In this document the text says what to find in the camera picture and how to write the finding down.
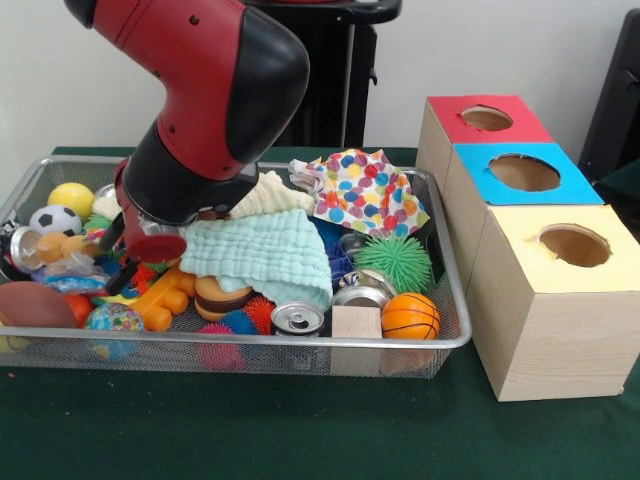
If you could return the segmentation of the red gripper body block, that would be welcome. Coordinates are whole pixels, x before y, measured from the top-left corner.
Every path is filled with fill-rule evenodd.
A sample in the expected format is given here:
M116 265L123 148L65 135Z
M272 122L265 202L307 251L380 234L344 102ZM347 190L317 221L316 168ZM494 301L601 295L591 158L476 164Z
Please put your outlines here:
M169 262L179 258L186 249L180 228L162 224L146 215L129 198L124 187L124 171L129 159L122 160L115 170L115 192L122 217L122 238L128 257L144 263Z

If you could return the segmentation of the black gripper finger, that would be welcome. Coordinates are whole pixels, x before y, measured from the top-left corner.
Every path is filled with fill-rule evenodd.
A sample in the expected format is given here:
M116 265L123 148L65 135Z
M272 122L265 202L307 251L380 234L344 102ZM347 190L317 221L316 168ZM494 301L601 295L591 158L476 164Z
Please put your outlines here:
M99 241L101 250L111 250L120 240L125 229L123 213L120 212L106 229Z
M126 264L122 266L107 282L105 285L105 292L108 295L120 294L135 276L137 269L138 263L136 261L128 260Z

